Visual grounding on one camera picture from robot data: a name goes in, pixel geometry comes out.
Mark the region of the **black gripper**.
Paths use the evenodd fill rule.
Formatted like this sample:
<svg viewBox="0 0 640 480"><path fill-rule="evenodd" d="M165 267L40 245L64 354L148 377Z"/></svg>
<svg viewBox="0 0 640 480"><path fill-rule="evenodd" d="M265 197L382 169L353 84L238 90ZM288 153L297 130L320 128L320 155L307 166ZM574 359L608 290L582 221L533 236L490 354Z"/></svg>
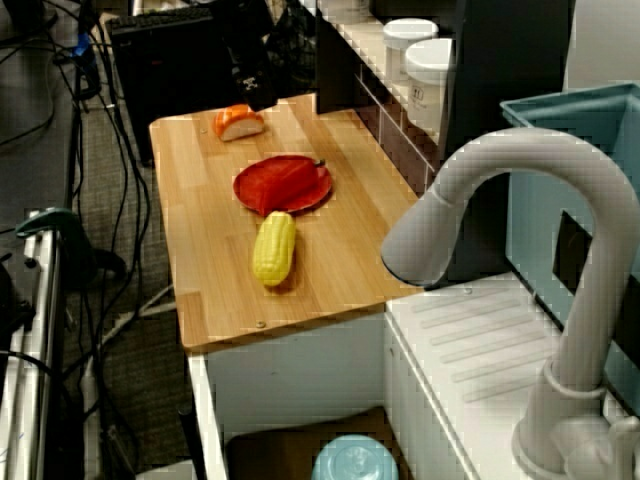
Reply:
<svg viewBox="0 0 640 480"><path fill-rule="evenodd" d="M226 46L232 64L232 77L245 103L254 111L278 102L269 75L263 38L273 28L266 1L210 1L209 10Z"/></svg>

